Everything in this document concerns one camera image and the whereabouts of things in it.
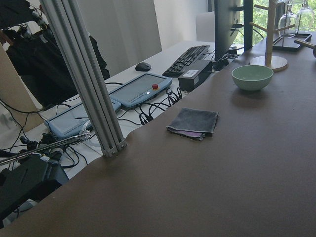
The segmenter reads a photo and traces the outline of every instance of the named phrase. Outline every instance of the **black mouse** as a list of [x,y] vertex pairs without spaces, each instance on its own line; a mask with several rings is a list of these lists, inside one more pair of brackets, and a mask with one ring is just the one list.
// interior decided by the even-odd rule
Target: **black mouse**
[[152,68],[152,66],[149,63],[141,62],[136,65],[135,70],[141,71],[141,72],[147,72]]

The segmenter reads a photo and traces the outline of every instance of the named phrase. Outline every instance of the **green bowl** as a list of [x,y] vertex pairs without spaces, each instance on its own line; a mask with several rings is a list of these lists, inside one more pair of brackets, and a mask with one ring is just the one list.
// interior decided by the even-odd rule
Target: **green bowl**
[[273,70],[260,65],[246,65],[232,71],[233,80],[242,90],[261,90],[272,79]]

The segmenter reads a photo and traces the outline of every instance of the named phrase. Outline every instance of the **sticker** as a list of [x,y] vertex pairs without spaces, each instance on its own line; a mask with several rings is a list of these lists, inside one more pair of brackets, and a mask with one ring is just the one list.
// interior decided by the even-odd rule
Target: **sticker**
[[194,78],[194,85],[197,84],[199,81],[198,77]]
[[198,72],[198,70],[188,70],[188,71],[183,75],[183,77],[191,78],[191,77],[193,77],[197,72]]

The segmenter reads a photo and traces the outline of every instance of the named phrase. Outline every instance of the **gray cloth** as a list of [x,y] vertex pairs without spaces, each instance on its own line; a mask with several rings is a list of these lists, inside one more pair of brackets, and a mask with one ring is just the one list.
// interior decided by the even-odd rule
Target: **gray cloth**
[[179,135],[202,140],[206,133],[213,133],[217,117],[218,112],[182,108],[167,129]]

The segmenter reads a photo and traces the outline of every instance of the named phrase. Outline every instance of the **black cloth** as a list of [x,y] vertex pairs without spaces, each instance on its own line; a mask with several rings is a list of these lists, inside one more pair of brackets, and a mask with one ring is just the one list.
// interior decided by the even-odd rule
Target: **black cloth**
[[[96,40],[90,36],[104,79],[110,77]],[[63,56],[51,30],[18,40],[6,51],[23,82],[45,109],[77,95]]]

